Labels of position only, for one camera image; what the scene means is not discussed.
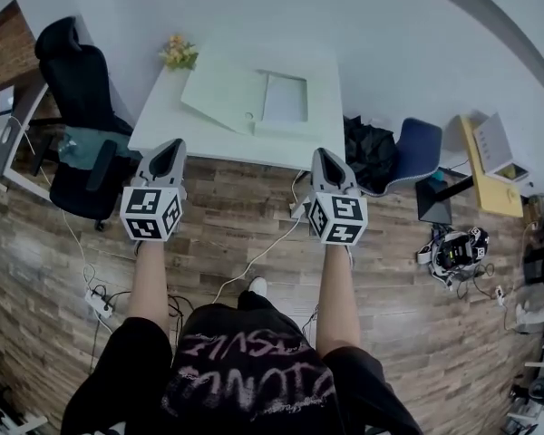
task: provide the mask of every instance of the power strip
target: power strip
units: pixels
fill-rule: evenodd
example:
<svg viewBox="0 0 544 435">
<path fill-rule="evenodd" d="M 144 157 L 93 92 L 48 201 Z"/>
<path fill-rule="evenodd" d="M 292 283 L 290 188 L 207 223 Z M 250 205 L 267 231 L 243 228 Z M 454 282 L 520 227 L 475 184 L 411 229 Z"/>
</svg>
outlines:
<svg viewBox="0 0 544 435">
<path fill-rule="evenodd" d="M 109 319 L 112 315 L 112 306 L 107 304 L 98 293 L 93 290 L 88 290 L 84 295 L 84 301 L 86 301 L 92 309 L 94 309 L 100 316 L 105 319 Z"/>
</svg>

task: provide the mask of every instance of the white desk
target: white desk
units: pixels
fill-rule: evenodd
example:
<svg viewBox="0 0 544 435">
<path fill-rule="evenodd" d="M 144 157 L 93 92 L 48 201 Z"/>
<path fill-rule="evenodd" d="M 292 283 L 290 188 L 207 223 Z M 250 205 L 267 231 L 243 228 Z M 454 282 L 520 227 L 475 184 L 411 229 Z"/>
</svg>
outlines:
<svg viewBox="0 0 544 435">
<path fill-rule="evenodd" d="M 236 133 L 220 126 L 181 102 L 189 71 L 164 68 L 135 125 L 129 148 L 145 154 L 163 142 L 184 139 L 188 154 L 204 158 L 243 161 L 281 168 L 310 169 L 314 150 L 324 147 L 345 158 L 345 133 L 340 81 L 336 62 L 322 68 L 330 85 L 330 99 L 323 106 L 330 118 L 318 142 L 270 139 Z"/>
<path fill-rule="evenodd" d="M 40 187 L 12 168 L 16 151 L 24 137 L 24 131 L 28 129 L 28 123 L 44 97 L 48 86 L 38 70 L 25 72 L 14 77 L 14 79 L 3 82 L 0 84 L 0 91 L 9 85 L 15 86 L 15 95 L 20 97 L 16 100 L 13 112 L 13 116 L 18 119 L 20 124 L 17 121 L 10 120 L 8 126 L 12 129 L 8 140 L 4 144 L 0 143 L 0 177 L 6 177 L 23 189 L 50 201 L 47 189 Z M 8 188 L 0 183 L 0 190 L 6 192 Z"/>
</svg>

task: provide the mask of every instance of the wooden floor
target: wooden floor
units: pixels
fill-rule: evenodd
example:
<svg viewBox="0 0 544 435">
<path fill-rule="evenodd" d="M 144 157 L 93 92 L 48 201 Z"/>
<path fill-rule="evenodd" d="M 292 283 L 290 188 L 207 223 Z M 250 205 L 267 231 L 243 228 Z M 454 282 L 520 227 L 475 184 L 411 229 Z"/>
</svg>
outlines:
<svg viewBox="0 0 544 435">
<path fill-rule="evenodd" d="M 195 306 L 210 302 L 225 280 L 292 226 L 287 205 L 295 174 L 189 159 L 189 199 L 180 232 L 167 246 L 170 289 Z M 299 184 L 296 192 L 306 186 Z M 508 292 L 520 280 L 521 221 L 478 213 L 469 192 L 452 204 L 456 227 L 478 225 L 491 236 L 485 261 L 496 266 L 496 275 L 478 284 L 488 291 L 500 284 Z M 415 264 L 430 226 L 416 220 L 411 188 L 371 198 L 368 207 L 369 227 L 354 248 L 363 347 L 382 361 L 425 433 L 498 433 L 513 377 L 525 360 L 539 357 L 539 335 L 506 333 L 495 301 L 473 288 L 460 301 Z M 130 289 L 132 247 L 117 216 L 104 233 L 95 232 L 91 221 L 67 218 L 96 269 L 92 286 L 103 284 L 108 294 Z M 304 221 L 247 279 L 267 278 L 273 303 L 303 324 L 316 305 L 322 260 L 323 247 Z M 223 301 L 234 304 L 247 283 L 226 287 Z M 544 287 L 533 294 L 543 300 Z M 91 364 L 96 322 L 83 296 L 83 260 L 63 213 L 18 188 L 0 193 L 0 382 L 12 387 L 19 408 L 49 419 L 45 433 L 57 432 L 64 406 Z M 112 327 L 121 322 L 126 298 L 118 301 Z M 108 336 L 100 330 L 97 355 Z"/>
</svg>

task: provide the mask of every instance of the black bag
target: black bag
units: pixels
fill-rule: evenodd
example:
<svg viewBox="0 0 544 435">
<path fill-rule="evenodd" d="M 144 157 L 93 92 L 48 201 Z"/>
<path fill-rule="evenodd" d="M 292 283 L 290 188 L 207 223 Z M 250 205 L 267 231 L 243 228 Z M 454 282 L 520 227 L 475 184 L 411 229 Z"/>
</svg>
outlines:
<svg viewBox="0 0 544 435">
<path fill-rule="evenodd" d="M 345 117 L 346 164 L 355 172 L 360 187 L 383 193 L 397 165 L 398 153 L 393 133 L 370 124 L 361 117 Z"/>
</svg>

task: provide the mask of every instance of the white sneaker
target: white sneaker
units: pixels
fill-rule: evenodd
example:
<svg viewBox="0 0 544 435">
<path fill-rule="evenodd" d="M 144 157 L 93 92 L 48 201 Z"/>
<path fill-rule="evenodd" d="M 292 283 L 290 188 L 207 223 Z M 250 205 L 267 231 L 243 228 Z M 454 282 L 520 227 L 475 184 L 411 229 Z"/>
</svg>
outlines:
<svg viewBox="0 0 544 435">
<path fill-rule="evenodd" d="M 264 296 L 268 291 L 268 282 L 264 277 L 255 277 L 248 287 L 249 292 L 254 292 L 256 295 Z"/>
<path fill-rule="evenodd" d="M 523 321 L 522 321 L 522 317 L 523 315 L 526 313 L 526 311 L 524 311 L 524 308 L 522 307 L 521 304 L 516 304 L 516 322 L 518 324 L 522 324 Z"/>
</svg>

